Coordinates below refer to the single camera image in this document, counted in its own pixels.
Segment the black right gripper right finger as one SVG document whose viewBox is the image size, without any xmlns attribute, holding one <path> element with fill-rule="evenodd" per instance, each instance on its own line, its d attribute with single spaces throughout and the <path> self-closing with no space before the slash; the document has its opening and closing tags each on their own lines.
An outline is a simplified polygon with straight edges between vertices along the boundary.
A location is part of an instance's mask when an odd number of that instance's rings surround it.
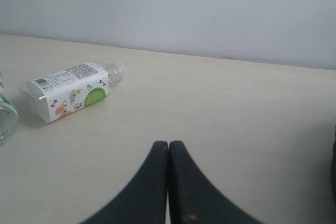
<svg viewBox="0 0 336 224">
<path fill-rule="evenodd" d="M 260 223 L 207 179 L 182 141 L 169 145 L 169 209 L 171 223 Z"/>
</svg>

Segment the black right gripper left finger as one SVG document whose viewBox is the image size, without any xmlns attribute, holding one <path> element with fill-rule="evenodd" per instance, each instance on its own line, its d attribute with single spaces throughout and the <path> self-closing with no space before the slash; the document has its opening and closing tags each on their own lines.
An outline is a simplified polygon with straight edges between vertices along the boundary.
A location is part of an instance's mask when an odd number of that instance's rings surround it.
<svg viewBox="0 0 336 224">
<path fill-rule="evenodd" d="M 165 223 L 167 161 L 167 142 L 154 142 L 129 183 L 83 223 Z"/>
</svg>

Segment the black jacket sleeve forearm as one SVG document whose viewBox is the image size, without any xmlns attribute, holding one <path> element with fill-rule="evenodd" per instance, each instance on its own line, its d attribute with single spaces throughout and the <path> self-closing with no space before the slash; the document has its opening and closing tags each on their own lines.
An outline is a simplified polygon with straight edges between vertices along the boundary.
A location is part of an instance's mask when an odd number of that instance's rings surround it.
<svg viewBox="0 0 336 224">
<path fill-rule="evenodd" d="M 332 191 L 335 194 L 335 154 L 336 154 L 336 141 L 333 143 L 332 147 L 332 160 L 331 160 L 331 169 L 330 169 L 330 176 L 331 176 L 331 186 Z"/>
</svg>

